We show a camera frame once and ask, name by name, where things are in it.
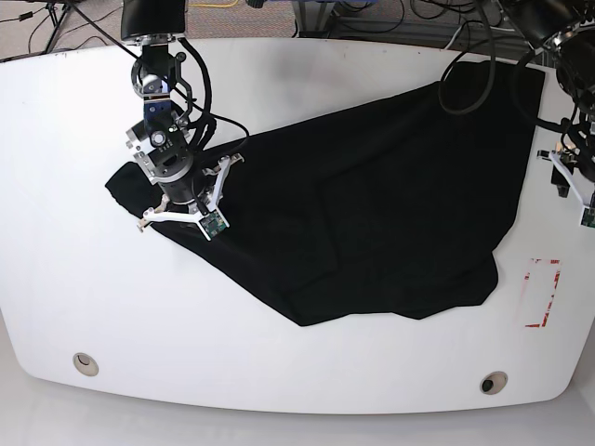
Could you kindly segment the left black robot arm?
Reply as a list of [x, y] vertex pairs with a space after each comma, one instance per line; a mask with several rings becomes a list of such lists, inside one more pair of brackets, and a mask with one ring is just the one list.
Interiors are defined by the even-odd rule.
[[[523, 130], [541, 128], [560, 136], [559, 150], [550, 151], [551, 183], [561, 198], [573, 192], [588, 214], [594, 199], [585, 198], [572, 180], [575, 169], [594, 180], [594, 21], [592, 1], [499, 1], [497, 7], [512, 24], [528, 50], [511, 68], [510, 121]], [[529, 62], [546, 54], [554, 62], [556, 79], [574, 104], [573, 114], [554, 123], [530, 113], [521, 98], [521, 80]]]

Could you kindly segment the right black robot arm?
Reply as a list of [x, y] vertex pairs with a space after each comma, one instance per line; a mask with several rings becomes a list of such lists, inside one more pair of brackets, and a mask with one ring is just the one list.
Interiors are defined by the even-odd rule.
[[212, 240], [229, 227], [219, 209], [238, 151], [209, 155], [218, 117], [212, 112], [212, 85], [205, 62], [189, 43], [185, 1], [125, 1], [121, 39], [138, 46], [131, 84], [143, 101], [143, 118], [126, 143], [161, 202], [144, 211], [139, 227], [177, 222], [195, 226]]

